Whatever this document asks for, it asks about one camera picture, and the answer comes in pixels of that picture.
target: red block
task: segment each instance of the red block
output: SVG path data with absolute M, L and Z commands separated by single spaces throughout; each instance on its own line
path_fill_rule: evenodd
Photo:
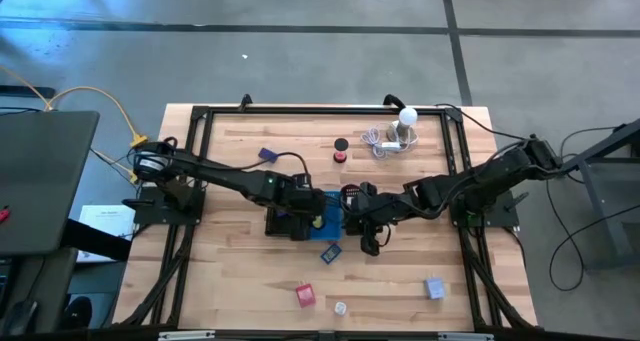
M 300 307 L 307 307 L 315 305 L 316 296 L 313 294 L 313 289 L 310 284 L 302 285 L 296 288 L 296 294 L 298 295 L 298 302 Z

